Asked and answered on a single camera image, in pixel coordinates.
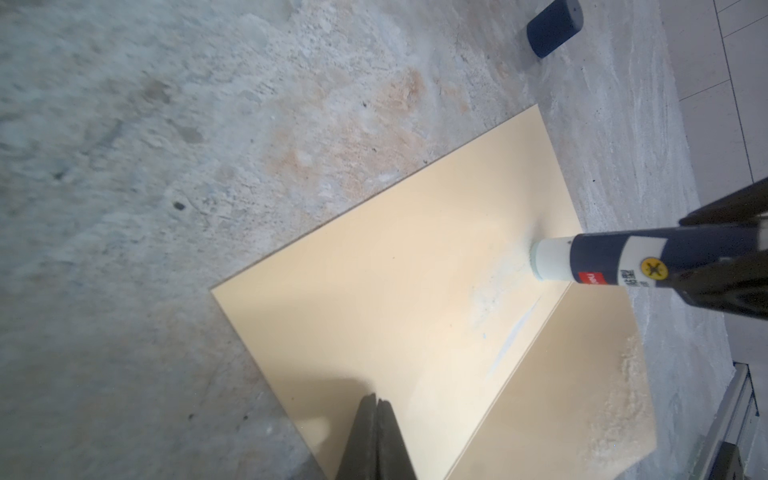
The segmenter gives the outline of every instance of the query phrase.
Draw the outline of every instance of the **floor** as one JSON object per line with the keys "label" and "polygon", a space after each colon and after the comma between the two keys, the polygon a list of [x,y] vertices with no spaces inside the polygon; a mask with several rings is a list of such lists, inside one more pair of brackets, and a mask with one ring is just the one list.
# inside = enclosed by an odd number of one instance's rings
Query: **floor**
{"label": "floor", "polygon": [[[667,0],[661,17],[702,204],[768,177],[768,2]],[[768,411],[768,322],[726,315],[726,330]],[[757,449],[768,468],[764,435]]]}
{"label": "floor", "polygon": [[[322,478],[209,289],[533,104],[586,231],[699,205],[655,1],[0,2],[6,478]],[[733,372],[722,315],[631,293],[685,478]]]}

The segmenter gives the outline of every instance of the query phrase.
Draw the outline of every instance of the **tile grout line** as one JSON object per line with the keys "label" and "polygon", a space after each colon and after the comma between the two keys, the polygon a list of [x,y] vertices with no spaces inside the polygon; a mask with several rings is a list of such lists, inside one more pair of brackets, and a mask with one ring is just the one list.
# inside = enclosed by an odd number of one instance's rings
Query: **tile grout line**
{"label": "tile grout line", "polygon": [[723,81],[721,81],[720,83],[714,84],[714,85],[712,85],[711,87],[707,87],[707,88],[704,88],[703,90],[701,90],[701,91],[698,91],[698,92],[696,92],[695,94],[690,94],[690,95],[688,95],[688,96],[687,96],[687,97],[685,97],[685,98],[681,98],[679,101],[687,100],[688,98],[691,98],[691,97],[693,97],[694,95],[698,95],[698,94],[700,94],[700,93],[702,93],[702,92],[704,92],[704,91],[707,91],[707,90],[709,90],[710,88],[715,88],[717,85],[722,85],[722,84],[724,84],[724,83],[725,83],[725,82],[727,82],[727,81],[730,81],[730,78],[728,78],[727,80],[723,80]]}
{"label": "tile grout line", "polygon": [[[729,8],[729,7],[733,7],[735,4],[737,4],[737,3],[739,3],[739,2],[741,2],[741,0],[736,0],[734,3],[732,3],[732,4],[728,5],[726,8]],[[715,5],[715,13],[720,13],[720,12],[722,12],[723,10],[717,11],[717,5]]]}
{"label": "tile grout line", "polygon": [[[745,28],[749,27],[749,26],[750,26],[750,25],[752,25],[753,23],[757,23],[757,22],[759,22],[760,20],[764,19],[765,17],[768,17],[768,15],[763,15],[762,17],[758,18],[758,19],[757,19],[757,20],[755,20],[754,22],[748,23],[748,24],[744,25],[742,28],[739,28],[739,30],[744,30]],[[734,33],[736,33],[736,32],[737,32],[737,31],[739,31],[739,30],[734,30],[734,31],[732,31],[731,33],[729,33],[728,35],[726,35],[725,37],[730,37],[731,35],[733,35]]]}
{"label": "tile grout line", "polygon": [[739,102],[736,100],[736,88],[733,86],[733,77],[730,74],[730,64],[728,63],[728,52],[725,49],[725,37],[723,37],[723,28],[720,27],[720,16],[717,14],[717,4],[712,0],[715,6],[715,18],[717,19],[717,29],[720,31],[720,40],[723,42],[723,56],[725,57],[725,67],[728,70],[730,79],[730,90],[733,92],[733,104],[736,105],[736,117],[739,119],[739,129],[741,130],[741,140],[744,142],[744,153],[746,154],[746,165],[750,168],[750,178],[755,183],[755,176],[752,173],[752,164],[750,163],[750,151],[746,148],[746,137],[744,136],[744,126],[741,124],[741,114],[739,113]]}

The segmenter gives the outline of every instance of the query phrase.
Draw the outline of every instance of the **deli logo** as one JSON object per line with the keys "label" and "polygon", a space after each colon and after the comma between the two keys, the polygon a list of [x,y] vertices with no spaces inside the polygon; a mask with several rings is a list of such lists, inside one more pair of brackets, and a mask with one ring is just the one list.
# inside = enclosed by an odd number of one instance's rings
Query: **deli logo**
{"label": "deli logo", "polygon": [[600,272],[579,272],[579,279],[582,283],[590,283],[592,285],[608,285],[605,281],[605,277]]}

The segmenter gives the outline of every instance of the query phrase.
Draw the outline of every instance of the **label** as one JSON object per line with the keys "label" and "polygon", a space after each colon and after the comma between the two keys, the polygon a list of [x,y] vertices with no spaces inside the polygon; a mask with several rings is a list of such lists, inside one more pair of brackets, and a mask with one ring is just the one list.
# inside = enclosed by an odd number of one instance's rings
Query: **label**
{"label": "label", "polygon": [[579,280],[582,283],[591,283],[592,285],[608,285],[605,281],[605,277],[600,272],[579,272]]}
{"label": "label", "polygon": [[666,244],[666,238],[627,238],[619,259],[618,284],[656,286],[657,280],[665,280],[669,276],[669,270],[659,258]]}

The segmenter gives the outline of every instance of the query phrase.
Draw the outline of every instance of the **yellow round sticker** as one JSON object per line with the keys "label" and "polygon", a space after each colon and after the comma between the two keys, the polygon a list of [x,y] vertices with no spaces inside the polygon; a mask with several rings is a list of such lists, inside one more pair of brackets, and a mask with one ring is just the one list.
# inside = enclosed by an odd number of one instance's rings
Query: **yellow round sticker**
{"label": "yellow round sticker", "polygon": [[665,280],[670,275],[670,271],[664,265],[664,262],[653,257],[643,260],[643,263],[640,264],[640,269],[643,270],[645,276],[654,280]]}

